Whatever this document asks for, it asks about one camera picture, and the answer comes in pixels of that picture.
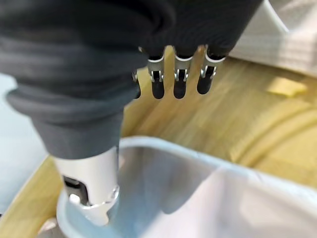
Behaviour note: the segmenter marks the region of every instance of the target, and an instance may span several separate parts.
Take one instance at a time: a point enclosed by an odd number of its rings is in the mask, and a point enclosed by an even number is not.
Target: light wood surface
[[[146,69],[140,99],[125,111],[122,135],[149,135],[285,179],[317,187],[317,80],[227,59],[212,89],[196,85],[203,52],[192,64],[186,96],[173,96],[173,53],[165,55],[165,97],[156,100]],[[0,238],[32,238],[55,215],[61,182],[50,158],[0,220]]]

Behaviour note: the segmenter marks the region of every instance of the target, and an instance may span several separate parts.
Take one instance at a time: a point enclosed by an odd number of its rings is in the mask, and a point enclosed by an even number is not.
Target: white plastic bin
[[[96,227],[67,202],[57,220],[69,238],[315,238],[317,193],[150,137],[120,143],[116,215]]]

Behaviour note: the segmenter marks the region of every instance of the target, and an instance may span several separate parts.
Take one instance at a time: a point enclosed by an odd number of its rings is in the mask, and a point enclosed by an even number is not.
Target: robotic hand
[[[206,54],[197,90],[236,44],[261,0],[11,0],[0,3],[0,72],[16,78],[7,100],[30,116],[55,157],[69,201],[102,226],[119,195],[123,107],[140,96],[148,65],[164,96],[164,47],[175,49],[181,99],[197,46]]]

